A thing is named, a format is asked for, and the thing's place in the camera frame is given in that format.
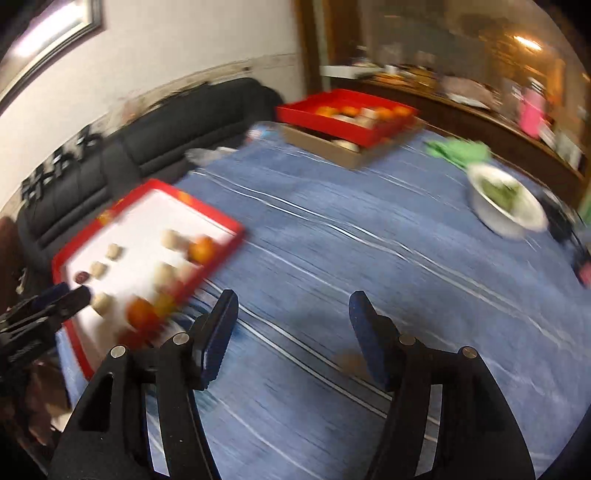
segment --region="fluorescent light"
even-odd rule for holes
[[[540,47],[540,44],[536,43],[533,40],[528,40],[527,38],[520,37],[519,35],[516,35],[513,38],[516,39],[519,43],[525,45],[526,47],[531,48],[532,50],[541,50],[542,49],[542,47]]]
[[[14,47],[20,57],[29,57],[40,51],[45,44],[67,27],[77,23],[84,17],[84,7],[74,2],[64,5],[26,33]]]

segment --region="cardboard box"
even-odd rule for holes
[[[332,143],[330,140],[304,132],[292,125],[283,124],[281,126],[281,133],[286,142],[296,147],[303,148],[343,168],[356,170],[357,168],[368,165],[377,158],[383,157],[396,146],[404,145],[417,132],[421,131],[424,126],[425,122],[416,118],[400,134],[392,138],[385,138],[379,145],[367,148],[361,152],[348,150]]]

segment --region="black sofa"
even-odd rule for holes
[[[174,183],[191,168],[189,148],[239,147],[248,128],[275,119],[282,103],[250,78],[203,84],[172,98],[106,137],[23,207],[17,227],[30,296],[52,284],[51,260],[101,211],[144,181]]]

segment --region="silver screw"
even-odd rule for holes
[[[189,336],[185,332],[177,333],[173,337],[173,343],[175,343],[176,345],[182,345],[184,343],[187,343],[188,341]]]
[[[125,354],[125,347],[123,345],[114,346],[111,349],[111,356],[113,358],[119,358],[120,356]]]
[[[398,341],[406,346],[411,346],[414,345],[414,342],[417,341],[417,339],[415,337],[413,337],[412,335],[409,335],[407,333],[403,333],[400,337],[398,337]]]
[[[462,348],[462,354],[466,358],[476,358],[478,356],[478,352],[474,350],[471,346],[465,346]]]

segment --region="pink bottle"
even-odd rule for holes
[[[519,116],[519,127],[536,140],[540,137],[540,125],[544,119],[544,86],[529,78],[530,86],[525,89]]]

